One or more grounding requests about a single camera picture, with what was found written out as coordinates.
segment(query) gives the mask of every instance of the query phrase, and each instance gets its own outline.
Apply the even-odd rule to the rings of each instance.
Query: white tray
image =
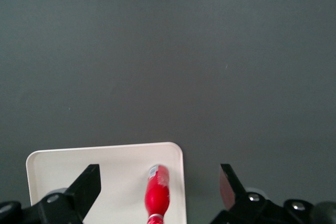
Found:
[[[26,162],[31,204],[52,190],[69,187],[89,164],[100,165],[101,192],[85,224],[146,224],[144,194],[155,164],[170,172],[165,224],[186,224],[183,156],[170,142],[33,152]]]

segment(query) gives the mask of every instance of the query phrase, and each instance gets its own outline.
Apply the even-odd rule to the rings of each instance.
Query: gray background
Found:
[[[0,197],[36,150],[172,141],[189,223],[219,163],[277,204],[336,200],[336,0],[0,0]]]

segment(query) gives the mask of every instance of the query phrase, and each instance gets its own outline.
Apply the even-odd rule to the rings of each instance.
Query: bottle neck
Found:
[[[164,224],[162,215],[151,215],[148,217],[147,224]]]

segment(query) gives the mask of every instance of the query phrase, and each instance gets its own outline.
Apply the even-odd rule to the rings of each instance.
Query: screw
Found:
[[[6,212],[8,210],[10,210],[11,208],[12,208],[12,205],[3,206],[2,208],[0,208],[0,214],[2,214],[3,212]]]
[[[52,195],[52,196],[50,196],[50,197],[47,199],[47,202],[48,202],[48,203],[52,203],[52,202],[56,201],[58,198],[59,198],[59,197],[58,197],[57,194]]]
[[[259,198],[259,195],[258,195],[258,194],[249,194],[249,195],[248,195],[248,198],[249,198],[251,201],[260,201],[260,198]]]
[[[298,210],[298,211],[303,211],[303,210],[306,209],[306,208],[304,207],[304,204],[302,204],[301,202],[293,202],[293,203],[292,203],[292,207],[293,207],[295,210]]]

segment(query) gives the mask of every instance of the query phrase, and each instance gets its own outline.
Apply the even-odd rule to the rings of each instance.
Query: bottle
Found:
[[[147,224],[163,224],[169,202],[169,171],[163,165],[154,165],[149,170],[145,193],[145,206],[149,216]]]

